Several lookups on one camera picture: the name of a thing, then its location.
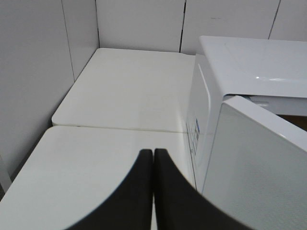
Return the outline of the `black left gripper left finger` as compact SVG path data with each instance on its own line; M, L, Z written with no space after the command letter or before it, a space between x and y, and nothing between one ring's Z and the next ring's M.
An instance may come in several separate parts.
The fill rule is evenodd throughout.
M149 230L153 207L153 152L140 150L132 168L97 208L69 230Z

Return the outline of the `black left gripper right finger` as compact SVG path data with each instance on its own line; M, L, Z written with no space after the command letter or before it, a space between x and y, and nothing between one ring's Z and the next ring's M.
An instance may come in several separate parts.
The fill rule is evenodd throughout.
M154 196L159 230L241 230L242 224L202 197L166 149L154 151Z

